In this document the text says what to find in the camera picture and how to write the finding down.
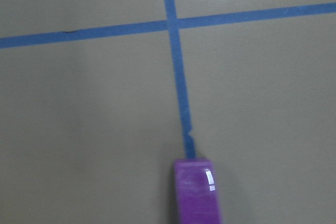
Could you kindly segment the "purple trapezoid block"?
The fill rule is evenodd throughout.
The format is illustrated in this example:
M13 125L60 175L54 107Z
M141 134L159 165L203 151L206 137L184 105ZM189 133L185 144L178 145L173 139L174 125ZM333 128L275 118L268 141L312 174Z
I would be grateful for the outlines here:
M208 159L177 159L174 180L179 222L222 223L213 163Z

